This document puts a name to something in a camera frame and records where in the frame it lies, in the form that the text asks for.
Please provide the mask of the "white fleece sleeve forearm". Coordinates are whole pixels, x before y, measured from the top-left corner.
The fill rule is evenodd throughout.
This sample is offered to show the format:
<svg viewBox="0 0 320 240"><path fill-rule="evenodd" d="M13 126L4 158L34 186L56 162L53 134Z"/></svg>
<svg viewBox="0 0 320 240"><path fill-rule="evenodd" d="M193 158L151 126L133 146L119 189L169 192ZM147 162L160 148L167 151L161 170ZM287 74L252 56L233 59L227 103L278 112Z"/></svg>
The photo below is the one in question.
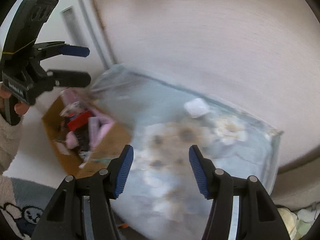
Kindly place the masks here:
<svg viewBox="0 0 320 240"><path fill-rule="evenodd" d="M11 179L4 176L3 173L8 170L10 164L15 159L22 138L22 120L11 126L1 116L1 207L5 203L16 204L14 189Z"/></svg>

